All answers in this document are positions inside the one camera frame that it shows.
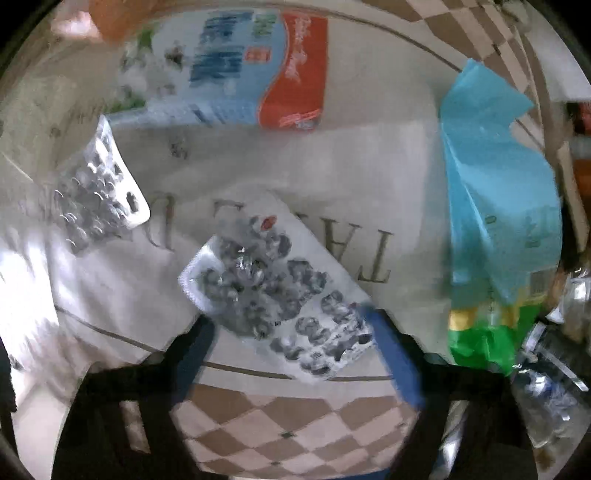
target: empty blister pack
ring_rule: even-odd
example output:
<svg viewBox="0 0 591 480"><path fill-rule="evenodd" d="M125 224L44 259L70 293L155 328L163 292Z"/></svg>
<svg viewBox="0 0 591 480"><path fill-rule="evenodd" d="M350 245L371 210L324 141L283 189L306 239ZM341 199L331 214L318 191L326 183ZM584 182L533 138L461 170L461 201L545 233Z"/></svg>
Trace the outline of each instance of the empty blister pack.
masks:
<svg viewBox="0 0 591 480"><path fill-rule="evenodd" d="M104 116L87 147L58 173L53 197L75 254L150 218L148 203L125 166Z"/></svg>
<svg viewBox="0 0 591 480"><path fill-rule="evenodd" d="M270 194L226 219L179 277L204 313L290 376L333 377L374 344L368 295Z"/></svg>

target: barcode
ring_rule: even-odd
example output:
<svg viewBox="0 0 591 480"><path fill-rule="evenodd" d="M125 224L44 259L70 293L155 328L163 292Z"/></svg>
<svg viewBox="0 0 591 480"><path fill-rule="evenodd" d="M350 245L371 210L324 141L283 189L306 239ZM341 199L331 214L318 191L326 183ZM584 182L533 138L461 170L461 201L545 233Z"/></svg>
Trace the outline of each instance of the barcode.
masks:
<svg viewBox="0 0 591 480"><path fill-rule="evenodd" d="M555 268L530 273L530 297L545 295L552 286Z"/></svg>

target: teal wrapper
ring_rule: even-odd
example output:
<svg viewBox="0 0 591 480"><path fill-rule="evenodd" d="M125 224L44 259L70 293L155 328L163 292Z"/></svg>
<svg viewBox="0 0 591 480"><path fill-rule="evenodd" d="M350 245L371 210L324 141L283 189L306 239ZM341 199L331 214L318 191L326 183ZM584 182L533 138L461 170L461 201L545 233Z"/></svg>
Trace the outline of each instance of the teal wrapper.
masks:
<svg viewBox="0 0 591 480"><path fill-rule="evenodd" d="M452 236L452 309L531 293L556 269L560 201L545 158L518 143L511 123L533 107L484 65L469 60L440 108Z"/></svg>

